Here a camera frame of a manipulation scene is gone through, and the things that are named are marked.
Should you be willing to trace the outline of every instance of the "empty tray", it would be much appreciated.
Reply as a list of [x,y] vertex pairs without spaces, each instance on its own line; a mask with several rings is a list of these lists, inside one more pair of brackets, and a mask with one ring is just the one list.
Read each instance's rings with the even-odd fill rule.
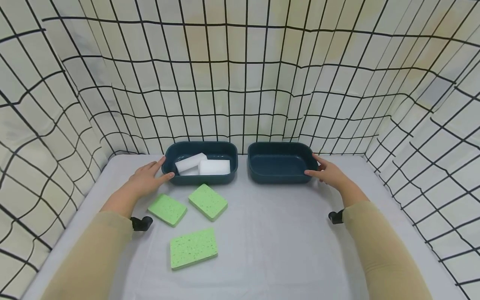
[[[175,163],[199,153],[205,154],[208,159],[228,159],[230,174],[181,176]],[[238,167],[237,148],[229,142],[179,142],[167,149],[165,157],[167,159],[162,166],[162,172],[164,174],[174,172],[175,177],[170,182],[175,185],[227,184],[235,178]]]
[[258,142],[248,148],[248,169],[257,183],[307,183],[307,169],[318,164],[310,148],[301,143]]

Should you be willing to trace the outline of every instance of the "white table surface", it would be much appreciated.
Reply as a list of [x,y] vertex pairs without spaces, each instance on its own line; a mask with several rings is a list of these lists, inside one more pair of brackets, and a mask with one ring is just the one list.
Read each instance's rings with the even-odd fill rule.
[[[141,165],[160,156],[120,155],[100,178],[24,295],[39,299],[53,274],[106,199]],[[331,156],[392,224],[417,262],[434,299],[462,299],[446,270],[398,209],[371,168],[359,156]],[[188,207],[176,228],[155,217],[146,233],[135,233],[115,275],[115,300],[291,300],[368,299],[353,240],[327,215],[342,208],[340,195],[312,180],[304,185],[259,185],[239,156],[235,180],[213,188],[228,201],[215,222],[188,204],[196,187],[166,184],[167,193]],[[153,200],[142,199],[134,216],[150,215]],[[169,266],[169,241],[204,228],[215,229],[218,257],[179,271]]]

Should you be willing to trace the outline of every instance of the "white sponge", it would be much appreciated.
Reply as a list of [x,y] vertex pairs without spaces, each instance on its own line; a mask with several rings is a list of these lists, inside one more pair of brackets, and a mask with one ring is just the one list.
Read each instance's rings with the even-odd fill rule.
[[209,159],[200,161],[200,175],[227,175],[230,174],[230,161],[223,159]]
[[197,167],[190,168],[188,170],[185,170],[183,172],[180,172],[181,176],[191,176],[191,175],[200,175],[200,170]]
[[206,160],[207,156],[203,153],[199,153],[197,155],[191,156],[186,159],[182,159],[181,161],[177,161],[175,165],[177,166],[177,170],[179,173],[196,167],[200,164],[202,160]]

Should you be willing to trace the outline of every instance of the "white fabric wall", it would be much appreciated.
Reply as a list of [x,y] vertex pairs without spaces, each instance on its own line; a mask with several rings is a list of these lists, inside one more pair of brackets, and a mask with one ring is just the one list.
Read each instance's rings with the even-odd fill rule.
[[0,0],[0,298],[108,159],[185,140],[365,155],[480,298],[477,4]]

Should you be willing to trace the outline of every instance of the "green sponge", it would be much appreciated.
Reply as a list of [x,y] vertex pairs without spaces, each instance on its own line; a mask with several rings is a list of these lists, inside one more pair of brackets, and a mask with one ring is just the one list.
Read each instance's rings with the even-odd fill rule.
[[172,227],[175,227],[187,213],[185,205],[165,194],[160,194],[148,210]]
[[228,202],[206,184],[202,184],[188,199],[193,206],[212,222],[215,221],[228,206]]
[[170,265],[179,270],[218,255],[213,228],[200,230],[170,241]]

